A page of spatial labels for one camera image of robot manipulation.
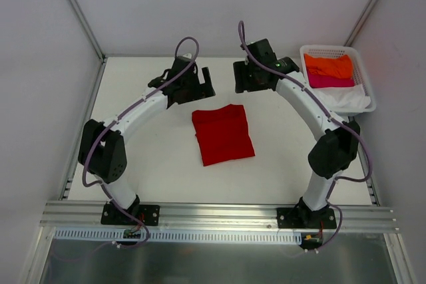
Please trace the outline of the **red t-shirt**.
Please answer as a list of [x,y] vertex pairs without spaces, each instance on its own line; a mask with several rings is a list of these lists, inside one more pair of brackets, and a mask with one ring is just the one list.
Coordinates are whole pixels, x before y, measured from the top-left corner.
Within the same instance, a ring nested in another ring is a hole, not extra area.
[[255,156],[245,108],[241,104],[196,110],[192,113],[192,123],[204,166]]

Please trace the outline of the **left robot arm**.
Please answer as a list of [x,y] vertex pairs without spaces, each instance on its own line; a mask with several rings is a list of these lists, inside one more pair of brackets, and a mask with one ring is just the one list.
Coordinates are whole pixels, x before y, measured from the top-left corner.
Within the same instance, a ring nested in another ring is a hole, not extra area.
[[107,225],[141,225],[146,211],[124,173],[126,144],[151,118],[173,104],[185,104],[215,96],[208,67],[177,56],[172,66],[152,79],[142,95],[122,112],[105,121],[90,119],[83,127],[78,162],[84,174],[92,174],[109,202],[101,222]]

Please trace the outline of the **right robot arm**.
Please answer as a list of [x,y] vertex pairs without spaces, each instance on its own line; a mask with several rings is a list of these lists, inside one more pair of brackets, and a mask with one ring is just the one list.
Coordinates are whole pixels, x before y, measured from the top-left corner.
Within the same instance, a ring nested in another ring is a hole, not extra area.
[[336,178],[357,154],[359,125],[346,122],[329,111],[308,88],[295,62],[278,59],[269,41],[242,43],[247,56],[234,63],[237,93],[272,90],[289,102],[304,120],[316,141],[308,154],[312,175],[308,188],[295,207],[285,216],[292,224],[315,227],[326,218],[328,199]]

